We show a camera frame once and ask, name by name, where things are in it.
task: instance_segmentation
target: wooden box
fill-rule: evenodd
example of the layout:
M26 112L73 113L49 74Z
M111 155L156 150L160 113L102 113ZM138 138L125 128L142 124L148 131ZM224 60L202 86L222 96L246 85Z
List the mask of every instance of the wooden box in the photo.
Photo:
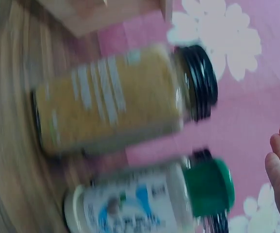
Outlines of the wooden box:
M76 37L128 18L161 10L172 18L173 0L38 0Z

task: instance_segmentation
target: blue graphic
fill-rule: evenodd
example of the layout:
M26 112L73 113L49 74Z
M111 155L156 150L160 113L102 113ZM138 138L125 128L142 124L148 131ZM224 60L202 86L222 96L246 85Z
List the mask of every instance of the blue graphic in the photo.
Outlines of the blue graphic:
M135 197L128 197L122 193L119 198L109 198L99 212L99 233L125 233L127 227L131 227L135 233L143 233L159 227L161 221L150 208L146 185L137 187ZM123 216L123 219L117 218L118 213L125 206L136 208L143 214L141 216ZM114 220L113 226L109 225L109 218Z

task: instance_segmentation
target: green lid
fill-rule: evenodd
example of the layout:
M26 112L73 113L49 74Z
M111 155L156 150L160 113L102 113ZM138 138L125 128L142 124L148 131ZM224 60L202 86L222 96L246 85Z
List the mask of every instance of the green lid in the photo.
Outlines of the green lid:
M193 215L209 216L229 211L234 204L235 191L226 164L212 159L183 170Z

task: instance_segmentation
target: white bottle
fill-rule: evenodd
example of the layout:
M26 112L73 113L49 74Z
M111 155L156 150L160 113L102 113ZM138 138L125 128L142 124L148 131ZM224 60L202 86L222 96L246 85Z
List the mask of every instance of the white bottle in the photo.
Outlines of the white bottle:
M68 228L72 233L194 233L203 223L205 232L228 232L233 184L226 165L203 160L208 155L204 150L191 159L113 174L94 187L78 186L65 199Z

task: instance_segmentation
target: bottle label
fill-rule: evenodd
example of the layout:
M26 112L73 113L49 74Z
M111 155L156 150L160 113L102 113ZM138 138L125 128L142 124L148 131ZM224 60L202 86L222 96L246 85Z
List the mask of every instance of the bottle label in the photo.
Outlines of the bottle label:
M91 233L176 233L165 174L88 188L84 213Z

